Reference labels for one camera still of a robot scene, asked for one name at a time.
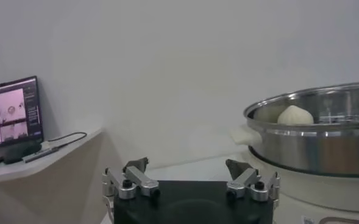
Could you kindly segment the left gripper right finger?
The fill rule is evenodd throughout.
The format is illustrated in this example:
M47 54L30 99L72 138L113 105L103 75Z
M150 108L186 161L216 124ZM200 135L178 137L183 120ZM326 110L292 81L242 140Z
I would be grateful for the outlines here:
M259 171L248 163L232 159L226 160L226 167L232 177L227 182L228 200L236 201L249 193L254 201L279 201L280 176L277 172Z

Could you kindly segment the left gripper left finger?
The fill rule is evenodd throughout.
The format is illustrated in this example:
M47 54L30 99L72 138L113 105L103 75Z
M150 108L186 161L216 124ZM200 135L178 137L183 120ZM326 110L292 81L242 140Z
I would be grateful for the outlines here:
M114 198L117 195L121 200L131 200L136 197L139 189L142 196L158 197L159 182L145 174L148 164L149 159L144 157L129 161L121 170L105 168L102 174L103 196Z

